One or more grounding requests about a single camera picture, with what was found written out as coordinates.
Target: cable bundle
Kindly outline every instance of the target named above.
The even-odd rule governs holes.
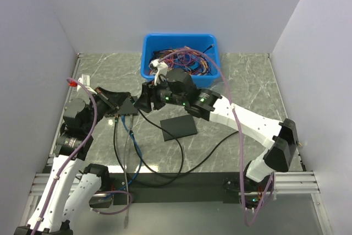
[[[214,44],[208,47],[205,51],[212,48]],[[168,57],[164,60],[167,64],[168,69],[171,70],[173,68],[182,68],[184,71],[191,75],[211,75],[211,68],[209,67],[208,61],[202,55],[201,52],[195,52],[194,50],[190,49],[190,51],[184,51],[186,49],[190,49],[189,47],[185,46],[179,49],[166,49],[160,51],[154,51],[153,57],[150,59],[150,62],[155,59],[161,59],[165,56],[176,52],[174,55]]]

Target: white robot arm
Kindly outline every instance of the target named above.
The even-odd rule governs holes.
[[[272,172],[288,172],[298,145],[295,123],[290,119],[283,122],[253,113],[235,104],[210,89],[198,89],[191,76],[176,68],[160,76],[167,65],[154,60],[157,68],[153,82],[142,85],[142,94],[135,107],[145,112],[158,110],[165,104],[184,106],[192,116],[224,124],[238,130],[232,109],[235,109],[243,134],[258,141],[264,152],[251,161],[245,169],[245,177],[259,183]]]
[[[58,155],[54,158],[49,181],[47,182],[43,196],[35,212],[28,220],[28,227],[35,226],[43,208],[44,201],[48,196],[51,183],[56,176],[56,172],[66,159],[67,156],[65,155]],[[77,216],[81,214],[82,210],[89,206],[89,200],[92,196],[104,186],[110,185],[108,168],[106,166],[90,164],[85,168],[85,172],[82,175],[78,187],[69,197],[73,180],[82,164],[82,160],[75,159],[70,161],[65,167],[50,198],[49,206],[37,229],[37,232],[41,232],[39,234],[73,234],[75,220]],[[30,234],[30,231],[31,230],[27,227],[19,227],[15,235],[27,235]]]

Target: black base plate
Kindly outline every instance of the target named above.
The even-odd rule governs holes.
[[[176,179],[173,183],[153,188],[132,183],[130,192],[134,197],[134,203],[171,203],[171,202],[199,202],[199,201],[222,201],[224,203],[238,204],[239,196],[236,192],[227,192],[224,183],[230,179],[238,181],[239,173],[190,173],[185,177]],[[114,187],[121,188],[124,182],[122,173],[111,174]],[[153,173],[140,173],[138,180],[146,183],[162,183],[167,181]],[[126,204],[125,195],[115,195],[114,205]]]

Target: red connector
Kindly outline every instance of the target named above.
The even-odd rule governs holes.
[[[77,87],[77,83],[75,83],[75,82],[69,82],[68,85],[72,86],[73,88]]]

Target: black pad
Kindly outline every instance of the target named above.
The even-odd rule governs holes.
[[[174,135],[177,139],[198,133],[196,124],[191,115],[169,118],[160,121],[160,126]],[[168,133],[163,131],[164,141],[173,140]]]

